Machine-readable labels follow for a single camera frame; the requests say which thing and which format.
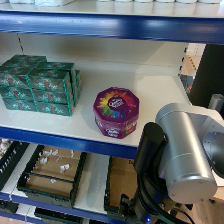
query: gray robot arm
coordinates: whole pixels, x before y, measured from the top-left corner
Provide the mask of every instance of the gray robot arm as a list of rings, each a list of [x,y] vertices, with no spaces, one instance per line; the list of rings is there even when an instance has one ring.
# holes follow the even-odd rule
[[[221,115],[202,107],[169,104],[158,112],[156,123],[167,137],[158,172],[169,197],[182,204],[211,198],[217,184],[210,166],[219,176],[224,174]]]

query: white product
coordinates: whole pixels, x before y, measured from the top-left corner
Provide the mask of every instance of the white product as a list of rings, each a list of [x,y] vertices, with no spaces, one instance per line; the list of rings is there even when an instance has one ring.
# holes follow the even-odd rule
[[[175,0],[156,0],[157,2],[175,2]]]
[[[199,0],[199,2],[202,2],[202,3],[208,3],[208,4],[219,4],[222,0]]]
[[[34,0],[9,0],[9,2],[12,4],[34,4]]]
[[[152,13],[153,2],[140,3],[134,2],[134,13],[139,15],[149,15]]]
[[[196,4],[182,4],[175,3],[174,15],[175,16],[193,16],[195,14]]]
[[[174,2],[171,3],[162,3],[162,2],[153,2],[152,13],[154,15],[173,15],[174,13]]]
[[[119,14],[129,14],[133,12],[134,2],[114,2],[114,11]]]
[[[97,1],[99,1],[99,2],[110,2],[112,0],[97,0]]]
[[[197,0],[176,0],[176,1],[181,3],[187,3],[187,4],[197,2]]]
[[[116,2],[132,2],[132,0],[115,0]]]
[[[221,7],[219,4],[197,4],[195,9],[195,15],[203,17],[217,16],[220,8]]]
[[[153,2],[153,0],[135,0],[136,2]]]
[[[35,5],[38,6],[62,6],[74,0],[35,0]]]
[[[98,0],[96,2],[96,9],[97,12],[101,13],[112,13],[114,12],[114,1],[107,1],[107,2],[102,2],[101,0]]]

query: crate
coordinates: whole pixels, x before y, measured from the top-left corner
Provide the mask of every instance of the crate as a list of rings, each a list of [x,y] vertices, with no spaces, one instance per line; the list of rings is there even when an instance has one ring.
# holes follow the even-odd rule
[[[31,200],[72,208],[85,158],[86,153],[38,145],[20,176],[17,189]],[[60,166],[65,164],[70,164],[70,168],[60,173]]]
[[[42,208],[36,208],[34,215],[51,224],[82,224],[83,222],[83,218]]]
[[[20,161],[29,143],[14,141],[0,159],[0,190],[11,176],[17,163]]]
[[[106,222],[99,222],[99,221],[95,221],[95,220],[89,220],[89,224],[107,224]]]
[[[131,200],[136,190],[137,174],[133,167],[133,160],[110,157],[104,196],[104,210],[107,216],[111,219],[124,220],[124,217],[119,214],[121,195],[125,194]],[[137,216],[128,218],[127,222],[141,223]]]
[[[1,212],[15,214],[18,209],[18,206],[19,206],[19,204],[0,200],[0,211]]]

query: stacked green boxes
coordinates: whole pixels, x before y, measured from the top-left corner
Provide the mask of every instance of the stacked green boxes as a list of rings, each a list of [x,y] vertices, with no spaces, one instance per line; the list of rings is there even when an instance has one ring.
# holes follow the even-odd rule
[[[47,62],[45,56],[15,55],[0,66],[0,95],[10,110],[71,116],[80,85],[74,63]]]
[[[38,111],[71,116],[74,101],[67,71],[33,69],[28,74]]]
[[[76,106],[80,95],[81,73],[80,71],[75,70],[74,63],[41,62],[38,64],[37,69],[50,69],[69,72],[73,101]]]
[[[27,75],[40,61],[46,57],[15,55],[0,67],[0,94],[7,109],[37,111]]]

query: tin lid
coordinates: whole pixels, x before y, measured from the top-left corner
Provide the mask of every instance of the tin lid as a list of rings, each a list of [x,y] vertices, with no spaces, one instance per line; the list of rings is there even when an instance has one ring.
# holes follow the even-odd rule
[[[100,92],[93,105],[104,122],[127,123],[139,114],[139,99],[128,89],[111,87]]]

